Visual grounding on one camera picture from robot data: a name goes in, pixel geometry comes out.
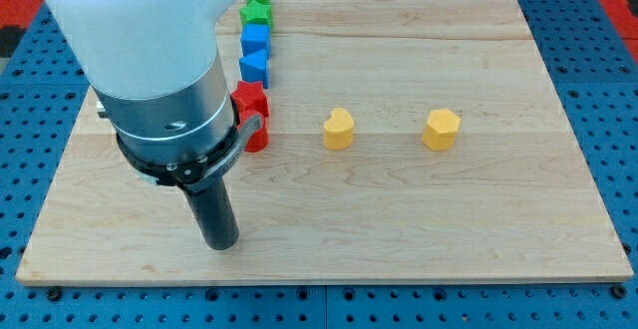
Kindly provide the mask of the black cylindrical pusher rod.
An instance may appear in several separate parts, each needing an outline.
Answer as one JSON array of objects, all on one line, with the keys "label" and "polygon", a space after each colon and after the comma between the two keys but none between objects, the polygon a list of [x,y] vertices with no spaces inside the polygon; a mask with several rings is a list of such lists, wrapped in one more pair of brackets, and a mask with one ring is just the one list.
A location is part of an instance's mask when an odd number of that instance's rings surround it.
[{"label": "black cylindrical pusher rod", "polygon": [[231,247],[239,230],[223,180],[201,189],[185,186],[182,191],[206,244],[215,250]]}]

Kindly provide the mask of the black clamp ring mount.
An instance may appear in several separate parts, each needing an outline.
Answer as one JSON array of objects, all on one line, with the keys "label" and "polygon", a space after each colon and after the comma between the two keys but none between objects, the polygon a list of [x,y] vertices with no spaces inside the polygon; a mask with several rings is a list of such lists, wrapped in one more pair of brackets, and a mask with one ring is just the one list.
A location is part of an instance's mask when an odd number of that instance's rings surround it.
[{"label": "black clamp ring mount", "polygon": [[198,193],[220,181],[243,154],[250,138],[263,127],[260,113],[250,115],[232,126],[228,135],[209,153],[194,162],[152,164],[137,157],[116,135],[117,144],[126,161],[138,172],[152,179],[153,185],[177,186],[189,193]]}]

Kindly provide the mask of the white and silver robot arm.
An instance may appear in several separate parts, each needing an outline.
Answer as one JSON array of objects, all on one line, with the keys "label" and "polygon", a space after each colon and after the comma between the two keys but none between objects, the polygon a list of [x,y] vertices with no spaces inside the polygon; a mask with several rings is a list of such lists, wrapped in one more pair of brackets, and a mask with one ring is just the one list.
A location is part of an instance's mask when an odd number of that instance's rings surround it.
[{"label": "white and silver robot arm", "polygon": [[215,21],[236,0],[46,0],[126,160],[180,188],[205,242],[238,226],[223,182],[263,125],[228,92]]}]

